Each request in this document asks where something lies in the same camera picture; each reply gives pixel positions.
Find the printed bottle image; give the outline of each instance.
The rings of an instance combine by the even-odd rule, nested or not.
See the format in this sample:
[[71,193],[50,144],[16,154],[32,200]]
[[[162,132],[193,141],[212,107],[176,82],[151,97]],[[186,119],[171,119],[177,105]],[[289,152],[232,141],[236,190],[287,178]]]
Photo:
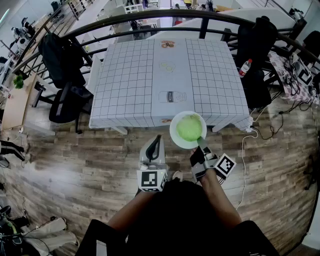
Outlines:
[[187,100],[187,94],[180,91],[160,91],[159,102],[185,102]]

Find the cable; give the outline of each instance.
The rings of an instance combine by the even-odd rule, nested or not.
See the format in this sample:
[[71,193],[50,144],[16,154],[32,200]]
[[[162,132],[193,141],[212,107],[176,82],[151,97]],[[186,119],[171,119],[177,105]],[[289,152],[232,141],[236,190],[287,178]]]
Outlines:
[[26,238],[28,238],[28,239],[37,239],[37,240],[40,240],[42,243],[44,243],[44,245],[46,246],[46,248],[48,249],[48,254],[46,255],[46,256],[49,256],[50,255],[50,249],[49,249],[49,246],[43,241],[43,240],[41,240],[41,239],[39,239],[39,238],[36,238],[36,237],[26,237]]
[[31,231],[29,231],[28,233],[24,234],[22,237],[25,237],[26,235],[28,235],[30,232],[32,232],[32,231],[34,231],[34,230],[40,229],[42,226],[44,226],[44,225],[48,224],[49,222],[51,222],[51,219],[50,219],[50,220],[48,220],[46,223],[42,224],[41,226],[39,226],[39,227],[36,227],[36,228],[32,229],[32,230],[31,230]]
[[264,138],[258,128],[254,127],[254,126],[251,126],[251,127],[259,132],[259,134],[263,140],[269,140],[270,138],[272,138],[274,135],[276,135],[279,132],[279,130],[282,128],[282,126],[284,126],[284,116],[282,115],[281,112],[279,112],[279,115],[281,115],[281,117],[282,117],[282,124],[276,132],[275,132],[275,128],[272,125],[270,125],[270,131],[271,131],[272,135],[268,138]]
[[[273,93],[271,93],[271,96],[274,95],[274,94],[280,94],[280,92],[279,92],[279,91],[278,91],[278,92],[273,92]],[[258,119],[259,119],[259,117],[261,116],[261,114],[263,113],[263,111],[264,111],[269,105],[266,105],[266,106],[264,107],[264,109],[261,111],[261,113],[258,115],[258,117],[256,118],[256,120],[252,120],[252,122],[258,121]]]
[[259,134],[256,130],[253,130],[256,132],[256,137],[252,136],[252,135],[248,135],[248,136],[245,136],[243,137],[242,139],[242,149],[241,149],[241,158],[242,158],[242,162],[243,162],[243,166],[244,166],[244,172],[243,172],[243,177],[244,177],[244,187],[243,187],[243,191],[242,191],[242,199],[241,199],[241,202],[239,203],[239,205],[237,206],[237,208],[235,208],[235,210],[238,210],[239,206],[242,204],[242,202],[244,201],[244,195],[245,195],[245,189],[246,189],[246,186],[247,186],[247,181],[246,181],[246,164],[245,164],[245,160],[244,160],[244,156],[243,156],[243,151],[244,151],[244,140],[245,138],[248,138],[248,137],[252,137],[254,139],[258,138]]

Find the grid tablecloth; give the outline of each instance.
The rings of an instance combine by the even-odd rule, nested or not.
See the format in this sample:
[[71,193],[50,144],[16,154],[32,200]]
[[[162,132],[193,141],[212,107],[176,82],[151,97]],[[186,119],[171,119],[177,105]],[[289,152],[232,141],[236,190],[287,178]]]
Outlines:
[[[284,74],[286,72],[288,72],[288,70],[290,70],[290,64],[289,64],[289,60],[287,58],[279,56],[276,52],[274,52],[272,50],[269,52],[268,57],[270,59],[272,66],[274,67],[276,73],[278,74],[278,76],[282,82],[283,89],[284,89],[284,96],[281,97],[282,99],[296,101],[296,102],[302,101],[305,103],[313,101],[313,104],[317,104],[317,105],[320,104],[318,97],[314,98],[314,97],[310,96],[308,87],[306,85],[301,84],[301,83],[297,82],[296,80],[294,80],[292,82],[292,87],[293,87],[293,89],[292,89],[290,85],[285,83]],[[300,88],[300,91],[298,91],[298,93],[296,93],[296,91],[298,89],[297,83]]]
[[147,39],[110,45],[98,73],[90,128],[169,125],[199,113],[213,131],[245,130],[249,110],[227,44],[204,39]]

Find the white wall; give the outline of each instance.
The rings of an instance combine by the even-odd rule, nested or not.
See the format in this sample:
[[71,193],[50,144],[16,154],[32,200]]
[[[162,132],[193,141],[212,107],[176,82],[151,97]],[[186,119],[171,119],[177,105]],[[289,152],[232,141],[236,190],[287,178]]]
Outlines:
[[[238,18],[243,18],[252,22],[256,21],[256,18],[261,16],[269,17],[270,21],[276,26],[277,29],[292,28],[295,21],[288,17],[283,11],[276,8],[250,8],[250,9],[235,9],[222,11],[221,14],[231,15]],[[187,22],[177,25],[178,27],[190,27],[200,28],[201,18],[195,18]],[[225,28],[230,29],[234,33],[238,33],[239,25],[218,21],[210,20],[208,29],[221,30]],[[206,33],[205,38],[210,40],[220,40],[221,34]],[[152,36],[152,38],[198,38],[199,32],[192,31],[163,31]]]
[[320,4],[313,1],[304,19],[307,24],[297,37],[300,44],[312,31],[320,31]]
[[320,200],[317,202],[310,230],[302,244],[320,250]]

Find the water bottle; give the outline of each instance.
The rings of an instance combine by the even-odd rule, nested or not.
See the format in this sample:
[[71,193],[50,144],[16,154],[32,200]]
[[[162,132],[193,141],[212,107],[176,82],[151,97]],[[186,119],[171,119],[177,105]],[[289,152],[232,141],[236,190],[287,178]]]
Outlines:
[[240,70],[239,70],[239,76],[240,76],[241,78],[243,78],[243,77],[246,75],[246,73],[248,72],[248,70],[250,69],[250,67],[251,67],[251,62],[252,62],[252,59],[248,59],[248,60],[242,65],[242,67],[240,68]]

